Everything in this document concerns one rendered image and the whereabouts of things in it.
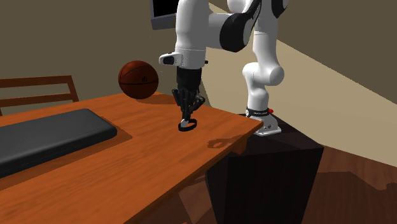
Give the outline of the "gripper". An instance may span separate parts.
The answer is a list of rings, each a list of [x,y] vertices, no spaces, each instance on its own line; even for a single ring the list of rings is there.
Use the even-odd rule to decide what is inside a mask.
[[[196,95],[190,100],[190,92],[194,94],[199,92],[199,86],[202,81],[202,68],[186,69],[177,67],[176,81],[178,88],[173,89],[172,94],[176,104],[181,108],[182,119],[188,122],[192,113],[205,103],[205,98],[201,95]]]

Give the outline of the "brown basketball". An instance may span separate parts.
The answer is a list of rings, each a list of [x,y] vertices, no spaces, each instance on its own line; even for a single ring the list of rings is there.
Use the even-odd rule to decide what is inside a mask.
[[[125,95],[133,99],[146,99],[157,91],[159,79],[149,63],[134,60],[120,69],[118,83]]]

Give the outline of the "wooden table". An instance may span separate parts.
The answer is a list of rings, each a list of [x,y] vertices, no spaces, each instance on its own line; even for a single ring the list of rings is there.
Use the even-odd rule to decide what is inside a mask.
[[[0,117],[0,126],[87,108],[116,137],[0,179],[0,224],[135,224],[231,151],[262,123],[201,106],[181,132],[174,99],[116,94]]]

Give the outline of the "grey framed black screen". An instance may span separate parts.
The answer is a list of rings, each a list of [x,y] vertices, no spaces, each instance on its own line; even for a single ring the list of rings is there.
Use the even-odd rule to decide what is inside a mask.
[[[173,29],[179,0],[150,0],[153,30]]]

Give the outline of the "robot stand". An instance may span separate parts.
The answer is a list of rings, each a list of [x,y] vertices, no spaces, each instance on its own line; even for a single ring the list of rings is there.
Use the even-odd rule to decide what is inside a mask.
[[[323,146],[279,120],[281,132],[253,134],[207,170],[217,224],[301,224]]]

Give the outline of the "flat black pad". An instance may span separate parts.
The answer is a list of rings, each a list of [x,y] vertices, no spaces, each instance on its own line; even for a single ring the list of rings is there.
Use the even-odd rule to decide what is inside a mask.
[[[107,141],[117,129],[89,109],[0,127],[0,178]]]

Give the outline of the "wooden chair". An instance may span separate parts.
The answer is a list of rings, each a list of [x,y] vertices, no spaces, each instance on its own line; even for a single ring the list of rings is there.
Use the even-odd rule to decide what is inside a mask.
[[[76,88],[74,86],[73,78],[71,75],[0,79],[0,88],[29,87],[29,86],[56,85],[56,84],[67,84],[69,88],[69,93],[34,95],[34,96],[26,96],[26,97],[0,99],[0,116],[3,115],[1,108],[23,106],[30,104],[41,104],[48,102],[79,101],[78,94],[76,92]]]

